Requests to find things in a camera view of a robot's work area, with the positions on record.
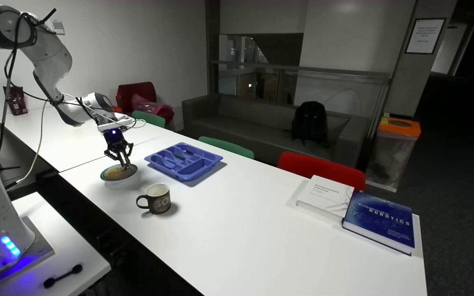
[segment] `blue book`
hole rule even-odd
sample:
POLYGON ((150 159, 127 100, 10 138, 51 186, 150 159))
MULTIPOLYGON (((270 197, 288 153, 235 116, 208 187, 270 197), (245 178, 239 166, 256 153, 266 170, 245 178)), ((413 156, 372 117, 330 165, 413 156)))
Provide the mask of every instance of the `blue book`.
POLYGON ((406 206, 356 191, 342 225, 407 255, 414 249, 412 211, 406 206))

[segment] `sofa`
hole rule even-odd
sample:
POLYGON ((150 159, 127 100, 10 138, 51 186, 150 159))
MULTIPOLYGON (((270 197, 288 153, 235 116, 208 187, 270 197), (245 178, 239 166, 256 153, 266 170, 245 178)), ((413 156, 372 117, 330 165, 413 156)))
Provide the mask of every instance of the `sofa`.
POLYGON ((327 111, 329 146, 292 141, 290 128, 297 106, 209 94, 182 102, 184 135, 214 137, 252 150, 256 159, 272 165, 284 151, 355 167, 369 120, 327 111))

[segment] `table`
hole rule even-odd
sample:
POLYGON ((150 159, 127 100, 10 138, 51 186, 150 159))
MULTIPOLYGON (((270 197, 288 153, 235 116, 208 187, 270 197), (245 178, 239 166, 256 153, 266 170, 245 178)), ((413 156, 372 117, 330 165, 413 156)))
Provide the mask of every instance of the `table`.
MULTIPOLYGON (((41 112, 41 109, 36 109, 21 116, 9 113, 5 122, 5 128, 34 152, 40 142, 41 112)), ((169 133, 173 132, 146 124, 139 129, 126 131, 124 137, 129 143, 139 144, 169 133)), ((54 107, 45 108, 43 141, 39 155, 56 170, 66 171, 82 163, 105 157, 106 149, 107 143, 94 121, 89 120, 79 127, 73 127, 63 122, 54 107)))
POLYGON ((109 263, 52 208, 39 193, 12 202, 20 217, 28 216, 55 254, 21 274, 0 283, 0 296, 76 296, 111 271, 109 263), (43 282, 82 264, 83 271, 59 281, 50 289, 43 282))
POLYGON ((418 216, 411 257, 295 207, 308 179, 179 134, 137 146, 139 180, 108 189, 99 159, 60 173, 98 208, 206 296, 427 295, 418 216), (224 157, 207 177, 181 183, 144 157, 178 142, 224 157), (146 186, 170 186, 171 209, 135 205, 146 186))

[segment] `blue cutlery tray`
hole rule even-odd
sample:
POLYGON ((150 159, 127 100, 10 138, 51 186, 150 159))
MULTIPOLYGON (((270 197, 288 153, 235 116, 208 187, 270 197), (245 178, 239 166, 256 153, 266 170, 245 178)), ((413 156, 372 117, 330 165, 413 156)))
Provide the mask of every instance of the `blue cutlery tray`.
POLYGON ((178 143, 144 158, 154 169, 181 181, 195 180, 211 170, 222 156, 178 143))

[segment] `transparent bin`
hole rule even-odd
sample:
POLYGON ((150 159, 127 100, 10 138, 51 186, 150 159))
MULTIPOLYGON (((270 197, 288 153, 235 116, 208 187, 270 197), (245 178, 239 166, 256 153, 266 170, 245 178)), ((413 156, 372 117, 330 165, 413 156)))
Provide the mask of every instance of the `transparent bin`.
POLYGON ((418 122, 382 118, 365 171, 366 183, 396 192, 420 133, 418 122))

